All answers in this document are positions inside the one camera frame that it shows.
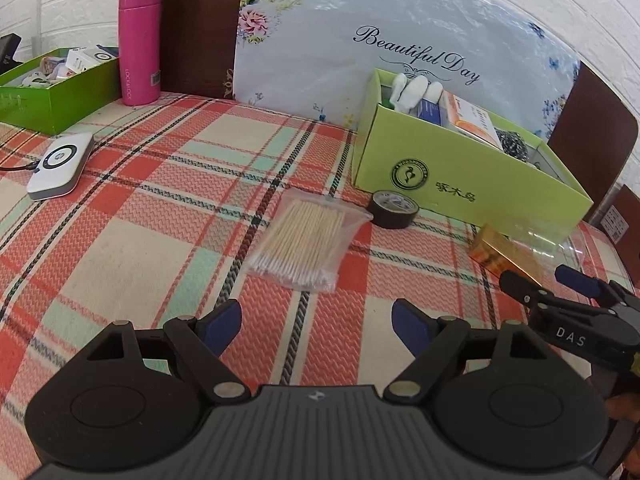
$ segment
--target black tape roll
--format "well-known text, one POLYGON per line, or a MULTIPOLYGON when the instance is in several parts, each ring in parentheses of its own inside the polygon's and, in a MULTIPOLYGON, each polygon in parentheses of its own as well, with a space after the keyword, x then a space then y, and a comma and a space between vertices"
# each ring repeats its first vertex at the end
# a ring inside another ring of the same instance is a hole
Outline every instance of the black tape roll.
POLYGON ((385 229, 409 227, 420 206, 397 191, 376 191, 371 195, 367 211, 373 215, 372 223, 385 229))

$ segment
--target white brick wall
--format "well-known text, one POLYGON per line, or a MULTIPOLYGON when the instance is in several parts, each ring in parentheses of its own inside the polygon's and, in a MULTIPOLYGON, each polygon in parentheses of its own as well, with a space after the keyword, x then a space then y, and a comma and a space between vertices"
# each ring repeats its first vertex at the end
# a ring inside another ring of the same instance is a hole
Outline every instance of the white brick wall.
MULTIPOLYGON (((574 47, 640 117, 640 0, 507 1, 574 47)), ((23 37, 18 59, 57 46, 115 44, 116 9, 117 0, 0 0, 0 35, 23 37)), ((640 194, 640 142, 620 182, 640 194)))

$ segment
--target green box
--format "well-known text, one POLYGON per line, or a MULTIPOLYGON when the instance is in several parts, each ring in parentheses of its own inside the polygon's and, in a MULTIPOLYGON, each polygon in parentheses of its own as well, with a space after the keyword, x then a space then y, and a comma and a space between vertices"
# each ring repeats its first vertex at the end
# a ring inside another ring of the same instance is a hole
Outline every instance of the green box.
POLYGON ((0 75, 0 122, 55 135, 120 97, 118 60, 76 74, 50 88, 4 86, 39 67, 44 56, 64 57, 59 48, 0 75))
POLYGON ((395 189, 420 207, 496 230, 533 247, 564 240, 593 202, 539 137, 491 112, 497 128, 520 133, 569 185, 499 150, 382 106, 395 74, 376 70, 369 81, 351 179, 359 189, 395 189))

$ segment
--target black mesh ball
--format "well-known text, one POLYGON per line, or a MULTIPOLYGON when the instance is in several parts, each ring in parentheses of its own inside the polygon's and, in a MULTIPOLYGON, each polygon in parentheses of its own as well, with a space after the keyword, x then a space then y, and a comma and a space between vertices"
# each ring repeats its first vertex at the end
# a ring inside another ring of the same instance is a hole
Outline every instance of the black mesh ball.
POLYGON ((527 145, 518 132, 505 132, 497 128, 495 131, 498 134, 498 139, 500 139, 502 149, 507 155, 511 155, 522 162, 529 161, 527 145))

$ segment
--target plaid tablecloth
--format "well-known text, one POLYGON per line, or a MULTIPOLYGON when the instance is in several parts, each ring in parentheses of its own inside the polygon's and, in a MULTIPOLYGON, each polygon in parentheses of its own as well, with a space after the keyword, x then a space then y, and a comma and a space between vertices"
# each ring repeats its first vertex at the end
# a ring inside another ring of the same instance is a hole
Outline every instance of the plaid tablecloth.
MULTIPOLYGON (((391 328, 395 298, 478 327, 523 319, 467 256, 476 228, 425 210, 406 230, 365 225, 335 294, 242 272, 287 186, 366 204, 349 180, 352 132, 178 94, 112 103, 69 132, 97 138, 70 195, 35 203, 29 172, 0 173, 1 479, 39 464, 23 425, 31 396, 114 319, 154 328, 238 298, 243 326, 223 361, 253 387, 387 384, 412 359, 391 328)), ((0 124, 0 165, 37 160, 49 142, 0 124)), ((629 286, 601 232, 582 224, 572 246, 557 263, 629 286)))

